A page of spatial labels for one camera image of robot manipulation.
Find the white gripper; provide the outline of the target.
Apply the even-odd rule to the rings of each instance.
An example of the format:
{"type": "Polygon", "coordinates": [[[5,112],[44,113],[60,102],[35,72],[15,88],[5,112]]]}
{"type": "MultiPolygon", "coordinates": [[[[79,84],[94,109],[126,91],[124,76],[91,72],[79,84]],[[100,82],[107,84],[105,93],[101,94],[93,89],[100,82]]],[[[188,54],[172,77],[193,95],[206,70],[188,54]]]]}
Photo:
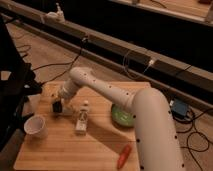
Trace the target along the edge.
{"type": "MultiPolygon", "coordinates": [[[[71,79],[68,79],[64,82],[58,90],[58,96],[63,100],[63,108],[71,109],[70,99],[72,99],[80,89],[80,86],[73,82],[71,79]]],[[[52,96],[52,103],[60,101],[58,96],[52,96]]]]}

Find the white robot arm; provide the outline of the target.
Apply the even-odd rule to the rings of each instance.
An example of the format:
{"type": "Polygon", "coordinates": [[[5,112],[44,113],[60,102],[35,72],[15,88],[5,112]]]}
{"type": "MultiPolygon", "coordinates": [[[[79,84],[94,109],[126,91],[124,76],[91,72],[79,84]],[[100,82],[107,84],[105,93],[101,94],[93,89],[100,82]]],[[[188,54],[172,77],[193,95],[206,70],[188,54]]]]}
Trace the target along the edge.
{"type": "Polygon", "coordinates": [[[70,101],[87,86],[133,115],[140,171],[186,171],[169,103],[156,88],[135,93],[96,78],[88,67],[74,67],[53,102],[70,101]]]}

